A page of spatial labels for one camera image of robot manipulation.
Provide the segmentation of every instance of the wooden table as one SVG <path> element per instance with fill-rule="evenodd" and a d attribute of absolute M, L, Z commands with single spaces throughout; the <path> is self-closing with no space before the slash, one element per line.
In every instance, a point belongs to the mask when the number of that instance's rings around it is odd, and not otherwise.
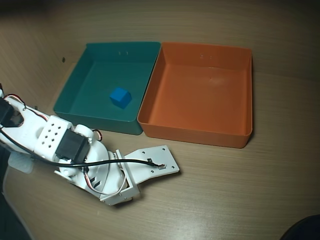
<path fill-rule="evenodd" d="M 9 168 L 5 197 L 36 240 L 279 239 L 320 211 L 320 83 L 264 73 L 253 82 L 243 149 L 103 132 L 109 150 L 168 145 L 178 162 L 181 174 L 141 184 L 140 199 L 109 207 L 40 162 L 31 174 Z"/>

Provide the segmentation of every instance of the orange bin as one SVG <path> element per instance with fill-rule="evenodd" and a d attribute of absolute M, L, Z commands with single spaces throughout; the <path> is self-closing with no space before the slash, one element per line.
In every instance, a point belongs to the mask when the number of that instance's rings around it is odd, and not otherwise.
<path fill-rule="evenodd" d="M 138 114 L 148 137 L 243 148 L 252 121 L 250 49 L 162 43 Z"/>

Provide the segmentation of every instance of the teal bin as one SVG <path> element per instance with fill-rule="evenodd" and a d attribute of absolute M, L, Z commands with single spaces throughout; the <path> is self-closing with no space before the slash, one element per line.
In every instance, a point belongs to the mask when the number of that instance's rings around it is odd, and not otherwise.
<path fill-rule="evenodd" d="M 137 116 L 156 62 L 159 42 L 88 43 L 54 105 L 55 113 L 73 124 L 118 133 L 142 133 Z M 124 108 L 110 95 L 127 90 Z"/>

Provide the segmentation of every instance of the blue block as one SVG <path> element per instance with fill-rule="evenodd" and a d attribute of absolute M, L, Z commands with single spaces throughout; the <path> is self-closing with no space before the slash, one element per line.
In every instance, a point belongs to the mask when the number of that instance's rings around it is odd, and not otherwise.
<path fill-rule="evenodd" d="M 110 99 L 114 105 L 118 106 L 119 108 L 125 109 L 126 106 L 131 102 L 132 98 L 127 90 L 121 87 L 117 87 L 110 94 Z"/>

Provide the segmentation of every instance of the robotic arm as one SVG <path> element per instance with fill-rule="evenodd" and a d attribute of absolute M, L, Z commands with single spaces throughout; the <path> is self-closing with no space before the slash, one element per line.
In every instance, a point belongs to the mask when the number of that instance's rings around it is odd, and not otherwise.
<path fill-rule="evenodd" d="M 138 184 L 179 172 L 168 147 L 111 152 L 84 125 L 48 116 L 0 90 L 0 140 L 11 149 L 58 167 L 54 172 L 109 206 L 131 200 Z"/>

